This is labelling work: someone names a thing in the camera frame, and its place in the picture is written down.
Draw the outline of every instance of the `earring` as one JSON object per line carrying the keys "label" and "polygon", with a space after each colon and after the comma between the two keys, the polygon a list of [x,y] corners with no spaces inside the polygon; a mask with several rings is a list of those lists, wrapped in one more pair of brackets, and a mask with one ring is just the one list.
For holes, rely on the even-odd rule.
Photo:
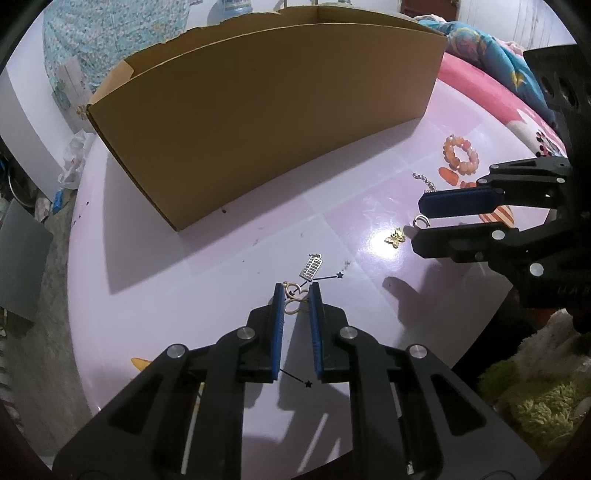
{"label": "earring", "polygon": [[420,228],[417,225],[417,222],[419,222],[419,221],[424,223],[426,228],[429,228],[431,226],[431,222],[429,221],[429,219],[427,217],[425,217],[424,215],[417,215],[413,220],[413,227]]}

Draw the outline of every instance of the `blue blanket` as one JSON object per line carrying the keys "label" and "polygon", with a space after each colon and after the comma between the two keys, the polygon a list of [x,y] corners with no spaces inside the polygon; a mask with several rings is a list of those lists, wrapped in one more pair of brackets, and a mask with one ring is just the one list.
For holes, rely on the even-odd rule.
{"label": "blue blanket", "polygon": [[491,35],[461,22],[419,20],[419,23],[447,35],[449,54],[493,77],[556,130],[554,112],[546,105],[540,85],[522,57],[499,45]]}
{"label": "blue blanket", "polygon": [[76,57],[94,92],[132,53],[181,34],[190,0],[54,0],[43,15],[45,68],[57,104],[70,107],[57,69]]}

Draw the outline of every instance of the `small pendant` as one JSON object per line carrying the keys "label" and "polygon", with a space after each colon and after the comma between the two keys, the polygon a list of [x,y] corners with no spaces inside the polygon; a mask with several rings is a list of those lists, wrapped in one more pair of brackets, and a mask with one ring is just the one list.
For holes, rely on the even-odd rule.
{"label": "small pendant", "polygon": [[390,236],[384,240],[387,244],[392,244],[394,248],[398,248],[399,244],[403,243],[406,240],[402,229],[398,227],[394,233],[390,234]]}

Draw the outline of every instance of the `beaded bracelet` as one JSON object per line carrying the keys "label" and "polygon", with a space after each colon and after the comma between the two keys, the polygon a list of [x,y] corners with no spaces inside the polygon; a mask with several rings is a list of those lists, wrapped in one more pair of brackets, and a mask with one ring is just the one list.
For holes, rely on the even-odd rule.
{"label": "beaded bracelet", "polygon": [[[460,147],[468,155],[468,161],[460,161],[453,151],[454,147]],[[443,144],[443,158],[449,163],[452,170],[457,171],[460,175],[472,175],[480,163],[478,160],[478,153],[474,150],[468,140],[462,137],[450,135],[446,138]]]}

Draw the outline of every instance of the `striped sticker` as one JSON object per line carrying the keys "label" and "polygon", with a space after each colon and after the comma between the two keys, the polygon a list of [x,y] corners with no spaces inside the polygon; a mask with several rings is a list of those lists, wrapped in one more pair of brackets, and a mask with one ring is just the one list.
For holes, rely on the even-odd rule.
{"label": "striped sticker", "polygon": [[500,207],[497,207],[492,213],[481,213],[478,216],[484,223],[503,222],[509,228],[515,227],[513,211],[508,205],[501,205]]}

